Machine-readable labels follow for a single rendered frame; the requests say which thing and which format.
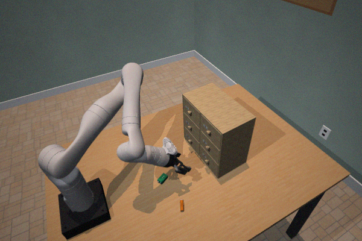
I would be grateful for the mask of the green battery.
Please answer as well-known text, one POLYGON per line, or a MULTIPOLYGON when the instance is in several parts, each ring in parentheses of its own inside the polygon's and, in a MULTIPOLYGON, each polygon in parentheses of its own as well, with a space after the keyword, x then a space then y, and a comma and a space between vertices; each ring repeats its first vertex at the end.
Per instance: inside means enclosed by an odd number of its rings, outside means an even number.
POLYGON ((157 182, 160 183, 160 184, 163 184, 167 178, 168 178, 168 175, 166 175, 165 173, 163 173, 163 174, 157 179, 157 182))

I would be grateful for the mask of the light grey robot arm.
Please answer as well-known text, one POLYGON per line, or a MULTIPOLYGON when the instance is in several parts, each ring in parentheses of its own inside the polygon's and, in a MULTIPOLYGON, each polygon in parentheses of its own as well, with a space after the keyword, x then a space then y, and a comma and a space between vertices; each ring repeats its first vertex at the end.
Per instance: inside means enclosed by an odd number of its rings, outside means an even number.
POLYGON ((117 156, 128 163, 146 163, 164 167, 171 155, 178 153, 172 141, 164 137, 163 147, 145 145, 141 133, 140 89, 144 73, 137 63, 127 63, 121 80, 107 95, 95 101, 82 117, 75 140, 65 149, 49 145, 39 154, 38 164, 49 180, 56 185, 72 212, 87 210, 94 194, 82 176, 78 162, 100 132, 123 105, 122 133, 129 141, 117 148, 117 156))

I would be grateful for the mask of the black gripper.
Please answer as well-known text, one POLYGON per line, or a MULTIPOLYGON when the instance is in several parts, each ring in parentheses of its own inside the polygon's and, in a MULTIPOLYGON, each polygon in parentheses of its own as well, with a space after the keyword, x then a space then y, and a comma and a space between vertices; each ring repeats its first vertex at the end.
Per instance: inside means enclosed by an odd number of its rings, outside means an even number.
POLYGON ((180 160, 178 160, 177 157, 180 157, 180 155, 181 155, 181 153, 179 153, 179 152, 176 155, 170 154, 169 162, 164 167, 172 166, 172 167, 176 168, 176 170, 175 170, 176 173, 185 175, 187 172, 189 172, 191 170, 191 167, 185 166, 180 160), (180 165, 177 166, 179 163, 180 163, 180 165))

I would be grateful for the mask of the wooden chest of drawers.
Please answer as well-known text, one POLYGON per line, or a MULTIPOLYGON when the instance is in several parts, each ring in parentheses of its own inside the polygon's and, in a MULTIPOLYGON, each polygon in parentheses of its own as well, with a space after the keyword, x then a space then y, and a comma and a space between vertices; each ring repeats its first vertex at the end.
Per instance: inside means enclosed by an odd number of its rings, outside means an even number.
MULTIPOLYGON (((182 94, 221 133, 217 178, 247 161, 256 116, 214 83, 182 94)), ((203 132, 203 131, 202 131, 203 132)), ((204 133, 204 132, 203 132, 204 133)), ((204 133, 205 134, 205 133, 204 133)))

